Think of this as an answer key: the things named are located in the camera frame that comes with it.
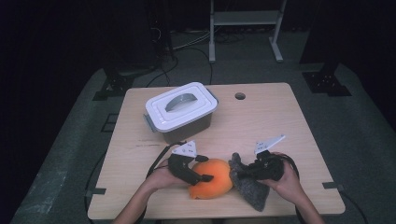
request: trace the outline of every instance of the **metal stand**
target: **metal stand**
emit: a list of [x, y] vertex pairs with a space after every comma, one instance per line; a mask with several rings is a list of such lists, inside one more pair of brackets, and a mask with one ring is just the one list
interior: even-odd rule
[[100, 91], [97, 91], [93, 97], [94, 101], [104, 101], [107, 97], [124, 96], [126, 91], [132, 86], [133, 78], [127, 78], [120, 75], [114, 67], [104, 67], [106, 81]]
[[174, 55], [174, 50], [173, 50], [173, 44], [172, 44], [172, 37], [171, 33], [169, 30], [169, 22], [171, 20], [171, 13], [169, 9], [169, 0], [163, 0], [163, 19], [165, 21], [165, 25], [163, 27], [164, 34], [165, 34], [165, 41], [166, 45], [169, 48], [169, 53], [171, 54], [172, 61], [175, 60], [175, 55]]
[[274, 35], [269, 37], [271, 47], [278, 63], [283, 62], [283, 57], [277, 46], [277, 38], [280, 25], [283, 20], [287, 0], [282, 0], [280, 10], [270, 11], [225, 11], [215, 12], [214, 0], [210, 1], [210, 40], [209, 40], [209, 61], [216, 61], [215, 52], [215, 26], [217, 25], [261, 25], [274, 24], [276, 26]]
[[339, 62], [327, 61], [318, 72], [303, 73], [304, 79], [313, 93], [327, 93], [329, 96], [350, 96], [347, 87], [340, 84], [334, 72]]

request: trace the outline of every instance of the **sensor tracker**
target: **sensor tracker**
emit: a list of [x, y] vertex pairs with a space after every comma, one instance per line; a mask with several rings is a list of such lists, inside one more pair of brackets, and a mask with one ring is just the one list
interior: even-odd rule
[[169, 170], [172, 175], [191, 185], [196, 185], [200, 181], [211, 181], [213, 175], [199, 175], [189, 168], [189, 163], [194, 159], [198, 162], [209, 160], [206, 156], [197, 155], [195, 142], [190, 141], [172, 150], [172, 155], [168, 159]]
[[256, 144], [256, 149], [254, 149], [254, 153], [257, 155], [261, 152], [264, 152], [265, 150], [270, 149], [274, 145], [276, 145], [278, 142], [282, 141], [285, 138], [285, 134], [281, 134], [278, 137], [268, 139], [264, 142], [257, 142]]
[[184, 145], [181, 145], [180, 147], [173, 149], [172, 154], [196, 158], [197, 157], [197, 149], [195, 147], [195, 141], [192, 140]]

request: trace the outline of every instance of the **wooden table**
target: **wooden table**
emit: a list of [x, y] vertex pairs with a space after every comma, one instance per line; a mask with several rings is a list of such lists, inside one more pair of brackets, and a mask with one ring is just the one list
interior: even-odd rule
[[[337, 189], [325, 189], [322, 183], [332, 177], [318, 150], [304, 115], [286, 83], [207, 86], [219, 99], [211, 126], [190, 139], [198, 154], [229, 160], [238, 152], [249, 164], [256, 157], [258, 141], [285, 134], [286, 138], [271, 148], [291, 156], [300, 171], [301, 183], [318, 211], [341, 214], [345, 205]], [[173, 88], [130, 89], [125, 95], [120, 115], [110, 141], [96, 187], [104, 195], [92, 197], [88, 216], [113, 219], [144, 181], [150, 165], [167, 144], [161, 133], [153, 133], [143, 114], [146, 101]], [[245, 100], [237, 100], [242, 92]], [[187, 188], [173, 187], [154, 193], [148, 202], [145, 218], [201, 217], [280, 217], [295, 215], [294, 205], [270, 191], [263, 212], [257, 212], [236, 189], [212, 200], [192, 200]]]

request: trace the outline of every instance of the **hole in table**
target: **hole in table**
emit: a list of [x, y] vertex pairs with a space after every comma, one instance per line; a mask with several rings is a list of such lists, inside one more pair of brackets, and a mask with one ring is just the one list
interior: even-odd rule
[[235, 94], [235, 98], [236, 98], [237, 100], [245, 100], [245, 98], [247, 98], [247, 97], [246, 97], [246, 95], [245, 95], [244, 93], [242, 93], [242, 92], [237, 92], [237, 93]]

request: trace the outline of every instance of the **lid handle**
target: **lid handle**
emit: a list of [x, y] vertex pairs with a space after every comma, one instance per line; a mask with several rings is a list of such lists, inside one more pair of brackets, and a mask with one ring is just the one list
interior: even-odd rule
[[173, 98], [165, 108], [166, 112], [171, 112], [177, 108], [181, 108], [183, 105], [187, 106], [186, 103], [196, 101], [197, 98], [192, 93], [183, 93]]

